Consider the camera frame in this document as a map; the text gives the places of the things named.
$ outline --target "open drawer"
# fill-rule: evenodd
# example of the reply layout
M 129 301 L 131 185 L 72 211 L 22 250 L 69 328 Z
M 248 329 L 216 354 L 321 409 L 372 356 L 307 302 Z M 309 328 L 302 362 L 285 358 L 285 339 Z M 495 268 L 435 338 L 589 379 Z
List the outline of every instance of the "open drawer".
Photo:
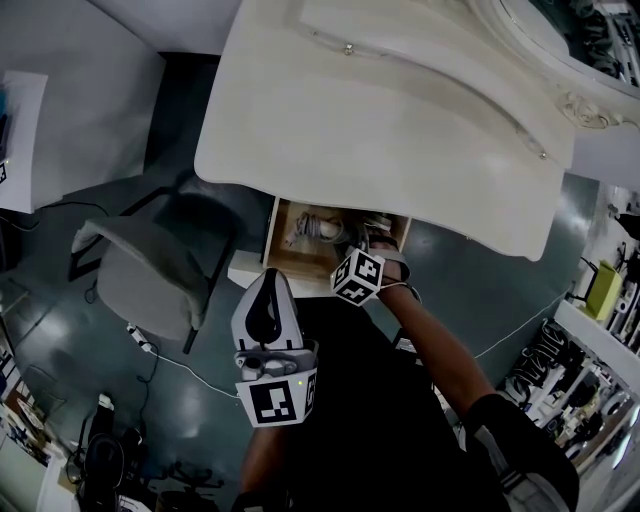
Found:
M 292 245 L 287 241 L 304 212 L 324 220 L 348 221 L 362 216 L 358 210 L 308 205 L 276 197 L 263 253 L 236 251 L 229 264 L 229 279 L 247 288 L 266 268 L 273 267 L 287 276 L 294 297 L 330 296 L 330 275 L 341 263 L 334 246 L 307 236 L 297 237 Z M 391 221 L 391 235 L 402 251 L 411 219 L 398 215 L 386 217 Z

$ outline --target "gray chair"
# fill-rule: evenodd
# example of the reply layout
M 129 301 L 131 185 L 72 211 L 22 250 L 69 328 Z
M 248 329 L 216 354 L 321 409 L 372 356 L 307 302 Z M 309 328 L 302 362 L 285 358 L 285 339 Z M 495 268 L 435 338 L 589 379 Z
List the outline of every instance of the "gray chair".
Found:
M 103 257 L 79 266 L 103 238 L 110 242 Z M 232 242 L 230 236 L 207 278 L 182 242 L 159 225 L 130 216 L 90 219 L 73 240 L 69 280 L 98 269 L 97 293 L 110 309 L 144 331 L 186 340 L 187 354 Z

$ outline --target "wooden drawer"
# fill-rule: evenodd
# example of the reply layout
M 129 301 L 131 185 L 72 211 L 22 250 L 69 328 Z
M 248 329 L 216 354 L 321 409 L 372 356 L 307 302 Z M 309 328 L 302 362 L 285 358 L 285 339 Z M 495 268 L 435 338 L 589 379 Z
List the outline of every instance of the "wooden drawer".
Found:
M 325 220 L 339 218 L 348 221 L 349 218 L 362 216 L 359 210 L 309 205 L 276 198 L 262 255 L 262 267 L 277 268 L 290 280 L 326 283 L 328 287 L 329 276 L 341 263 L 333 245 L 306 236 L 298 237 L 292 246 L 286 241 L 294 231 L 297 219 L 304 212 Z M 388 215 L 387 218 L 392 222 L 391 235 L 398 241 L 398 247 L 402 251 L 411 219 L 398 215 Z

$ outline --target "forearm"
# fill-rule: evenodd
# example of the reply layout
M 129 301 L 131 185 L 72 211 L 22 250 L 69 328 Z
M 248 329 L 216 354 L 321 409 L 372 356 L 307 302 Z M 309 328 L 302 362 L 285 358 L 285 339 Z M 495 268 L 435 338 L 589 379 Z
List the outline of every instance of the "forearm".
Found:
M 434 384 L 459 417 L 480 397 L 495 393 L 467 349 L 404 286 L 379 293 L 396 316 L 427 368 Z
M 288 427 L 257 428 L 242 466 L 242 492 L 272 491 L 284 485 Z

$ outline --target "gray floor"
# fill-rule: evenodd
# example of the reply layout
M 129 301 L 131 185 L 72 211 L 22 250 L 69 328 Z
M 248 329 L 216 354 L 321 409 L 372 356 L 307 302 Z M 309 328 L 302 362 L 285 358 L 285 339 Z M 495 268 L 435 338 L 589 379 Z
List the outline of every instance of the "gray floor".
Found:
M 172 63 L 159 97 L 145 175 L 65 200 L 97 202 L 116 214 L 191 169 L 214 73 L 215 64 Z M 442 228 L 413 223 L 405 251 L 413 284 L 425 306 L 472 353 L 482 353 L 540 313 L 479 359 L 493 382 L 505 376 L 532 339 L 544 313 L 552 313 L 557 304 L 554 300 L 569 287 L 586 241 L 596 194 L 597 183 L 566 176 L 546 251 L 536 263 L 501 256 Z M 203 197 L 224 205 L 229 215 L 212 211 L 210 201 L 200 200 Z M 217 261 L 230 223 L 241 233 L 238 248 L 260 250 L 269 196 L 240 186 L 190 181 L 182 187 L 182 198 L 158 200 L 140 215 L 155 217 L 172 228 L 192 248 L 206 272 Z M 39 228 L 22 237 L 24 256 L 19 266 L 3 276 L 30 291 L 27 310 L 19 312 L 11 326 L 14 341 L 19 341 L 17 360 L 27 384 L 41 397 L 43 407 L 49 407 L 50 424 L 68 440 L 77 439 L 80 423 L 93 410 L 100 392 L 113 397 L 118 425 L 135 425 L 144 398 L 144 387 L 136 376 L 147 376 L 153 365 L 151 356 L 134 345 L 122 320 L 99 299 L 93 305 L 85 302 L 84 292 L 95 276 L 67 283 L 73 235 L 86 218 L 97 215 L 98 210 L 83 206 L 45 210 Z M 27 217 L 20 220 L 29 222 Z M 221 278 L 189 356 L 183 356 L 178 344 L 154 341 L 161 343 L 163 354 L 187 363 L 210 383 L 233 389 L 238 375 L 232 364 L 229 319 L 241 294 L 238 286 Z M 393 338 L 397 325 L 382 305 L 371 303 L 368 310 Z M 66 402 L 59 406 L 52 395 Z M 145 420 L 156 464 L 179 459 L 212 468 L 229 482 L 220 496 L 222 508 L 228 506 L 251 433 L 242 407 L 210 391 L 184 370 L 161 362 Z

